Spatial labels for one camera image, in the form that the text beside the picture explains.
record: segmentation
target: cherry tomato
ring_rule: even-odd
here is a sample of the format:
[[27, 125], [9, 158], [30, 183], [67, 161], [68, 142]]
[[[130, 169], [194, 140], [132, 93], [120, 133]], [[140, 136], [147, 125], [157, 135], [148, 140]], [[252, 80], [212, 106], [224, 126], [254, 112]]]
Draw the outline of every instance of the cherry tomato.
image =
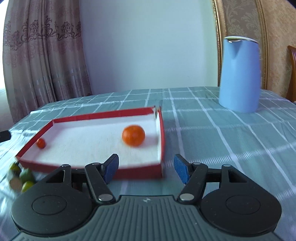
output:
[[39, 138], [36, 141], [36, 145], [40, 148], [43, 149], [46, 146], [45, 140], [43, 138]]

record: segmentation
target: electric kettle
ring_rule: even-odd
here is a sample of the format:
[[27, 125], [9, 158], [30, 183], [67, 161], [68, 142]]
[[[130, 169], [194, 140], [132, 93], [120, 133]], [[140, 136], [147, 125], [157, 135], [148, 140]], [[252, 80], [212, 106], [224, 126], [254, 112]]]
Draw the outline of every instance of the electric kettle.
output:
[[236, 112], [255, 112], [261, 84], [258, 42], [240, 36], [223, 41], [219, 104]]

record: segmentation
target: teal checkered tablecloth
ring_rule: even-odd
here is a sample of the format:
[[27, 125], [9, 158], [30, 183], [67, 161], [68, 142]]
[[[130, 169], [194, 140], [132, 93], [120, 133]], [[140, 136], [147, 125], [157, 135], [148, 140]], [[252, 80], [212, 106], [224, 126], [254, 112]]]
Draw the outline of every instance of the teal checkered tablecloth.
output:
[[[33, 111], [11, 128], [12, 139], [0, 144], [0, 240], [17, 233], [9, 213], [15, 194], [5, 173], [15, 154], [46, 123], [71, 115], [161, 106], [164, 178], [112, 181], [114, 195], [177, 195], [183, 184], [173, 168], [176, 153], [210, 168], [231, 164], [280, 201], [283, 213], [276, 233], [285, 241], [295, 241], [296, 105], [262, 90], [258, 111], [241, 114], [220, 106], [218, 96], [218, 87], [132, 90], [59, 101]], [[208, 184], [205, 194], [216, 188], [217, 183]]]

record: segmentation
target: round black disc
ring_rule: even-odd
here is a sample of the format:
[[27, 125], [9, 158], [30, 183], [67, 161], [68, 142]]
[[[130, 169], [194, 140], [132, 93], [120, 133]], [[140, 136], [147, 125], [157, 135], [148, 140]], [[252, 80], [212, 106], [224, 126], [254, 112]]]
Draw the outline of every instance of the round black disc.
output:
[[216, 228], [240, 237], [258, 236], [275, 229], [281, 206], [259, 188], [230, 185], [206, 195], [200, 204], [205, 219]]
[[91, 200], [63, 183], [37, 183], [20, 195], [11, 214], [19, 230], [57, 236], [79, 227], [91, 215]]

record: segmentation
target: green citrus fruit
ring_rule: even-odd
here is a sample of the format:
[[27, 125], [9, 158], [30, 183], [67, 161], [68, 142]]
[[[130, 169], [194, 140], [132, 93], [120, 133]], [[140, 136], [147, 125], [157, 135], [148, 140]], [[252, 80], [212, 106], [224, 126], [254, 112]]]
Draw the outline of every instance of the green citrus fruit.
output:
[[22, 180], [22, 183], [25, 183], [27, 181], [33, 182], [35, 183], [35, 178], [34, 175], [32, 173], [32, 171], [30, 169], [24, 169], [21, 173], [20, 173], [20, 179]]
[[21, 169], [17, 163], [11, 163], [11, 165], [9, 166], [9, 170], [13, 171], [17, 175], [21, 173]]
[[25, 182], [24, 184], [23, 184], [23, 186], [22, 186], [22, 190], [21, 190], [21, 192], [23, 193], [23, 192], [25, 192], [25, 191], [27, 191], [30, 187], [32, 187], [34, 185], [34, 182], [31, 182], [31, 181], [27, 181], [27, 182]]

